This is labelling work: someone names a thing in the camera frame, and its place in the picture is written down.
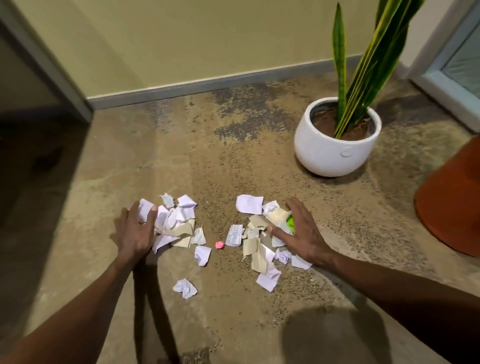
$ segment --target person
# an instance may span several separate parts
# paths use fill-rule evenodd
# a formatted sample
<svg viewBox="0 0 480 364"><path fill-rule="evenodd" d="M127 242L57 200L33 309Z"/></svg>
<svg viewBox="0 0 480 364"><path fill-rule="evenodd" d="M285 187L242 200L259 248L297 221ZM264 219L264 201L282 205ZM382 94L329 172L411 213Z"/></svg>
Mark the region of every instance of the person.
<svg viewBox="0 0 480 364"><path fill-rule="evenodd" d="M451 363L478 360L480 298L427 278L349 258L323 239L307 207L287 199L295 234L270 232L292 253L348 282ZM3 364L95 363L100 355L122 287L152 245L157 207L138 223L138 201L115 219L111 235L118 255L77 297L25 336Z"/></svg>

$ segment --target concrete floor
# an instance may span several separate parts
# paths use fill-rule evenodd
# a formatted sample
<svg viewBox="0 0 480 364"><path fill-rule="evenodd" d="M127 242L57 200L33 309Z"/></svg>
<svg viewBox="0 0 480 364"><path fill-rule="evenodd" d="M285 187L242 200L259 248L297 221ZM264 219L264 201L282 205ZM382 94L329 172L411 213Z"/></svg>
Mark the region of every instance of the concrete floor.
<svg viewBox="0 0 480 364"><path fill-rule="evenodd" d="M104 271L122 207L159 203L163 192L199 203L211 247L246 223L237 195L296 195L343 253L480 295L479 261L439 243L412 206L421 181L471 135L391 80L368 163L337 179L313 176L295 160L295 127L309 103L335 94L327 73L101 110L90 128L55 120L2 130L10 157L1 163L1 351ZM230 247L213 251L207 267L193 249L150 256L125 285L99 363L166 363L166 352L184 363L444 362L328 273L281 266L269 293L241 258ZM187 301L172 291L182 278L199 291Z"/></svg>

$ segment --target hand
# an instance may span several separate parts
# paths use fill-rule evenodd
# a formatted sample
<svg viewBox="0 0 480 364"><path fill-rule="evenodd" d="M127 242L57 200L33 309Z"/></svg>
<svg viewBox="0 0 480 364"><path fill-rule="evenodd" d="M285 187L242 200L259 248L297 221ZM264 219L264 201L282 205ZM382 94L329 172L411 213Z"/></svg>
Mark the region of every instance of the hand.
<svg viewBox="0 0 480 364"><path fill-rule="evenodd" d="M116 232L110 238L117 245L117 259L121 264L133 267L152 247L154 225L158 207L153 206L145 224L138 222L139 202L135 201L127 210L123 208L120 217L114 220Z"/></svg>
<svg viewBox="0 0 480 364"><path fill-rule="evenodd" d="M273 226L268 228L273 236L282 240L292 253L312 264L322 265L330 255L337 254L325 242L311 212L298 198L288 198L287 205L292 210L295 234L289 235Z"/></svg>

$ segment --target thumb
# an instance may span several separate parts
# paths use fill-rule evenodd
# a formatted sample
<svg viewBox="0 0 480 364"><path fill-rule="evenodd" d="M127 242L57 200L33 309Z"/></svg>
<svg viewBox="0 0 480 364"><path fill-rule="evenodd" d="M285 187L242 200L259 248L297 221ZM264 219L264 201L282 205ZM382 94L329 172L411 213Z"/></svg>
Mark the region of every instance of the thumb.
<svg viewBox="0 0 480 364"><path fill-rule="evenodd" d="M284 232L281 228L277 226L269 226L268 231L272 233L273 236L279 238L281 241L283 241L287 245L294 245L295 238L292 235L287 234Z"/></svg>
<svg viewBox="0 0 480 364"><path fill-rule="evenodd" d="M157 215L158 215L158 206L153 205L150 211L148 212L147 221L145 223L145 225L149 230L153 230Z"/></svg>

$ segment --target potted plant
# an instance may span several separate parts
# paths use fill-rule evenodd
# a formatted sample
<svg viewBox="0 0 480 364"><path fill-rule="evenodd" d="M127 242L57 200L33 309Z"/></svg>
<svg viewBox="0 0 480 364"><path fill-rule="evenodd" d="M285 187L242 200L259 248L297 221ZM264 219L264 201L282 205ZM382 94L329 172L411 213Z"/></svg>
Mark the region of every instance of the potted plant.
<svg viewBox="0 0 480 364"><path fill-rule="evenodd" d="M345 31L340 4L333 27L338 97L311 103L295 132L295 152L311 172L338 177L353 172L368 158L382 129L370 108L392 74L407 39L408 25L423 0L380 0L375 32L347 90Z"/></svg>

